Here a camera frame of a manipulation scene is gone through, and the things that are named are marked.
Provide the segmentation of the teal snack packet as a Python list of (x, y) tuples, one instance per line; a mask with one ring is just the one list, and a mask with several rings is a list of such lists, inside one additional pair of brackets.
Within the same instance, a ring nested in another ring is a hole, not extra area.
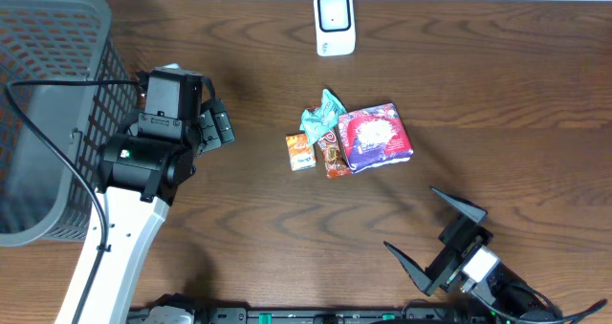
[(340, 100), (329, 90), (323, 89), (321, 103), (313, 111), (305, 110), (301, 116), (300, 130), (312, 146), (328, 131), (339, 124), (339, 118), (346, 114), (347, 110)]

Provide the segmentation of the small orange snack box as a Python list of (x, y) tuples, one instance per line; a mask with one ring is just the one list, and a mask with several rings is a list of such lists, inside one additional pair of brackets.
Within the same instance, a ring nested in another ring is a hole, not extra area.
[(309, 144), (305, 133), (286, 137), (290, 166), (293, 171), (312, 168), (316, 166), (314, 147)]

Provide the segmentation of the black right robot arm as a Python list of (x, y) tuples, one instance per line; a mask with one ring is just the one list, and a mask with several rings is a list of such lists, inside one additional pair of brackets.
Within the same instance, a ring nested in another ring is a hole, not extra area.
[(564, 315), (541, 292), (501, 262), (488, 244), (493, 234), (483, 227), (486, 209), (432, 187), (458, 216), (439, 235), (443, 249), (426, 268), (392, 244), (384, 245), (398, 259), (415, 287), (424, 295), (461, 292), (474, 301), (470, 310), (449, 310), (444, 323), (578, 323), (607, 305), (602, 299), (579, 313)]

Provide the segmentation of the pink purple pad package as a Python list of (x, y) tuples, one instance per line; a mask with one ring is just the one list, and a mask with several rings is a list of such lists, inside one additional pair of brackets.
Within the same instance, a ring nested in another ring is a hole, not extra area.
[(338, 130), (353, 173), (408, 162), (413, 155), (412, 144), (393, 103), (344, 114), (339, 117)]

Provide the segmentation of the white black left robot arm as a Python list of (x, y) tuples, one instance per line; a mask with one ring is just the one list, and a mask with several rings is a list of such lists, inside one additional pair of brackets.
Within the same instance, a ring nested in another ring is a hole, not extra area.
[(175, 67), (140, 73), (143, 110), (98, 151), (98, 188), (59, 323), (126, 321), (147, 252), (197, 157), (233, 142), (212, 81)]

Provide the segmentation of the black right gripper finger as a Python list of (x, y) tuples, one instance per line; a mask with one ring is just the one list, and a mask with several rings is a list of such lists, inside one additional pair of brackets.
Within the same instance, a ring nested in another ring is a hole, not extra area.
[(460, 214), (481, 225), (488, 216), (488, 211), (468, 200), (447, 194), (435, 186), (429, 188), (448, 205), (456, 209)]
[(427, 296), (433, 295), (433, 292), (431, 291), (432, 281), (426, 275), (425, 271), (414, 260), (392, 244), (388, 243), (387, 241), (384, 241), (383, 244), (398, 259), (402, 268), (415, 287), (421, 293)]

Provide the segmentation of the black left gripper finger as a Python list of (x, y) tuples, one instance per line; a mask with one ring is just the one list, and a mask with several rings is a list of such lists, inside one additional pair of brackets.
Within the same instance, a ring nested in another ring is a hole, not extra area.
[(235, 135), (224, 102), (215, 99), (211, 103), (210, 112), (221, 143), (234, 142)]
[(222, 146), (216, 124), (209, 110), (206, 110), (200, 115), (199, 128), (201, 133), (201, 141), (198, 147), (198, 156), (206, 154)]

